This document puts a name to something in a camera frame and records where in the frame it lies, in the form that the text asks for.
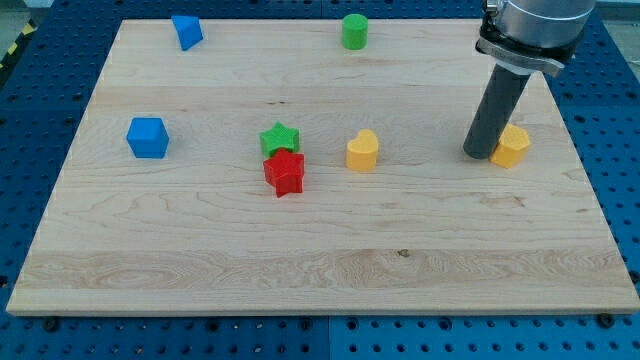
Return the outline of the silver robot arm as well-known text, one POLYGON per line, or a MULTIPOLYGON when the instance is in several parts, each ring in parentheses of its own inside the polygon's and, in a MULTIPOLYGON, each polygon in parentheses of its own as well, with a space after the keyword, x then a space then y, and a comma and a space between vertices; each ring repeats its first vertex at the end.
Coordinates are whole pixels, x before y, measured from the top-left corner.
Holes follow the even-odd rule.
POLYGON ((476 50, 518 75, 556 77, 594 8, 595 0, 484 0, 476 50))

